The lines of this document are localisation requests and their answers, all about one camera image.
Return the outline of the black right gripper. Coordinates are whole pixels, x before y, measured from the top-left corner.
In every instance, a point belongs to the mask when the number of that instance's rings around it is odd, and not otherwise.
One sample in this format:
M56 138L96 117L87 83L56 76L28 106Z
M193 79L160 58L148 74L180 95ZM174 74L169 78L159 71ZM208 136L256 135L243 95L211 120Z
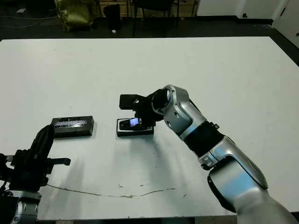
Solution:
M144 97L141 95L136 95L135 100L139 100L137 103L135 111L135 117L139 118L139 125L141 128L154 127L154 119L163 119L163 115L157 113L152 106L152 100L157 95L157 92Z

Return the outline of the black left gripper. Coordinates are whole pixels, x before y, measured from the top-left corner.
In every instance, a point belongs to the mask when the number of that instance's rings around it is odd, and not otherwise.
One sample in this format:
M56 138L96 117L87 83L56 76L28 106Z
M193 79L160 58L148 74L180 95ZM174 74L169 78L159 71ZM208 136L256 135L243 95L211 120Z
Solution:
M54 140L54 126L47 125L36 135L28 150L18 150L14 155L0 155L0 179L9 183L9 189L39 191L48 183L47 175L55 165L69 166L69 158L49 158Z

